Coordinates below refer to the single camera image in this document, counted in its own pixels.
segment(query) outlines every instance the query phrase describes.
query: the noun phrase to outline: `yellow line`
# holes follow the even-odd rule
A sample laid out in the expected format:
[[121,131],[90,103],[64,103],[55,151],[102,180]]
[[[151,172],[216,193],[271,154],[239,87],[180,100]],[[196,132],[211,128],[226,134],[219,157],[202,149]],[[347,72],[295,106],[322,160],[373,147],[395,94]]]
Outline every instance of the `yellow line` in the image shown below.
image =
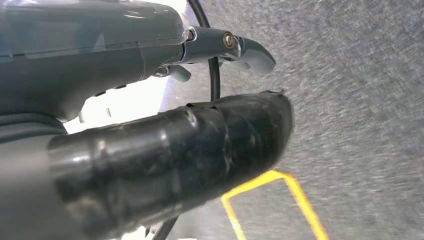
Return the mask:
[[242,226],[240,226],[239,220],[231,207],[230,200],[228,198],[221,198],[222,204],[224,205],[226,214],[228,215],[229,221],[231,222],[232,228],[234,229],[235,235],[238,240],[246,240],[246,236],[243,233]]
[[309,203],[308,198],[306,197],[304,191],[301,188],[301,185],[292,175],[284,174],[284,173],[281,173],[281,174],[285,176],[284,178],[285,183],[287,184],[288,189],[290,190],[291,194],[294,197],[294,200],[296,200],[297,205],[299,206],[304,217],[309,223],[310,228],[312,229],[313,234],[315,234],[316,239],[329,240],[329,237],[326,231],[324,230],[323,226],[320,223],[320,219],[318,218],[317,214],[314,212],[314,209],[312,208],[312,205]]
[[309,203],[308,198],[303,192],[298,181],[290,174],[278,172],[275,170],[268,171],[262,174],[261,176],[232,189],[231,191],[227,192],[222,196],[222,204],[225,208],[226,214],[228,215],[228,218],[231,222],[232,228],[235,231],[235,234],[237,235],[238,240],[246,240],[246,236],[243,233],[242,227],[240,226],[239,220],[237,219],[233,208],[231,207],[230,198],[278,179],[283,179],[287,184],[288,189],[290,190],[291,194],[294,197],[294,200],[296,201],[304,217],[309,223],[316,239],[330,240],[326,231],[320,223],[320,219],[315,214],[312,205]]

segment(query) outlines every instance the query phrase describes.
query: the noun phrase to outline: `gold bolt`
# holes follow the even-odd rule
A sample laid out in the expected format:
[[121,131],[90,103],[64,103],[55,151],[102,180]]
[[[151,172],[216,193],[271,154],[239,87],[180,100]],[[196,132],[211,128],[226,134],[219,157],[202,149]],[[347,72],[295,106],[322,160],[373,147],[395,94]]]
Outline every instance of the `gold bolt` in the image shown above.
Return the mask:
[[224,34],[224,45],[227,49],[233,49],[236,46],[236,40],[231,32]]

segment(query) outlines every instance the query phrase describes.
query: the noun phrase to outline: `gray carpet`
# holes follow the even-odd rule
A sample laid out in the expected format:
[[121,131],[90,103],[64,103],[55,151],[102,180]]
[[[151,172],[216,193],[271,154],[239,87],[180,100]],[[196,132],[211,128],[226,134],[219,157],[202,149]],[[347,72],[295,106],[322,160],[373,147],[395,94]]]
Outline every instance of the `gray carpet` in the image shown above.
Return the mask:
[[[203,0],[214,28],[263,44],[265,76],[224,65],[222,93],[286,89],[293,174],[332,240],[424,239],[424,2]],[[167,108],[205,101],[207,67]],[[285,184],[231,200],[247,240],[315,239]],[[173,238],[237,239],[219,200],[181,216]]]

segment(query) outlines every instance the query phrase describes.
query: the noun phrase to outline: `black cable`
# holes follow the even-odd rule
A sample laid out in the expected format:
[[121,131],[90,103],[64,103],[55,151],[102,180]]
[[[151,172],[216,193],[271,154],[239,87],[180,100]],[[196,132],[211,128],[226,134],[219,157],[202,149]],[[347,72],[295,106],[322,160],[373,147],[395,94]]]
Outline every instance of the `black cable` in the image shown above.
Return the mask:
[[[205,11],[203,11],[202,5],[199,0],[187,0],[190,7],[193,9],[194,15],[196,15],[197,21],[201,27],[210,28],[208,18],[206,17]],[[210,100],[215,101],[221,97],[221,74],[220,74],[220,63],[218,57],[214,57],[208,60],[209,63],[209,77],[210,77]],[[162,227],[156,232],[152,240],[166,240],[170,234],[172,228],[177,221],[178,216],[169,219],[164,222]]]
[[[193,9],[194,15],[196,15],[197,21],[201,27],[210,28],[208,18],[203,11],[202,5],[199,0],[187,0],[190,7]],[[218,57],[214,57],[208,60],[209,63],[209,76],[210,76],[210,100],[214,101],[221,97],[221,75],[220,75],[220,63]]]
[[174,217],[164,222],[151,240],[166,240],[177,219],[178,217]]

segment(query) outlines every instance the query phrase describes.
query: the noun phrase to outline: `yellow floor marking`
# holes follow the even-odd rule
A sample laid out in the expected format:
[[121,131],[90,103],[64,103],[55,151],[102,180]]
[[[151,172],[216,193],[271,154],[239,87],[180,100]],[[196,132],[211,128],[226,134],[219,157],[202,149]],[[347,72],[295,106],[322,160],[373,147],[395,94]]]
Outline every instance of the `yellow floor marking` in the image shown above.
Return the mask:
[[288,189],[290,190],[294,200],[296,201],[304,217],[309,223],[316,239],[329,240],[326,231],[320,223],[320,219],[318,218],[317,214],[315,214],[312,205],[309,203],[308,198],[303,192],[298,181],[291,174],[282,173],[275,170],[270,170],[260,175],[259,177],[232,189],[231,191],[227,192],[222,196],[222,204],[225,208],[226,214],[228,215],[229,221],[231,222],[232,228],[234,229],[238,240],[247,239],[245,234],[243,233],[242,227],[240,226],[239,220],[237,219],[236,214],[234,213],[233,207],[230,204],[230,198],[279,179],[283,179],[287,184]]

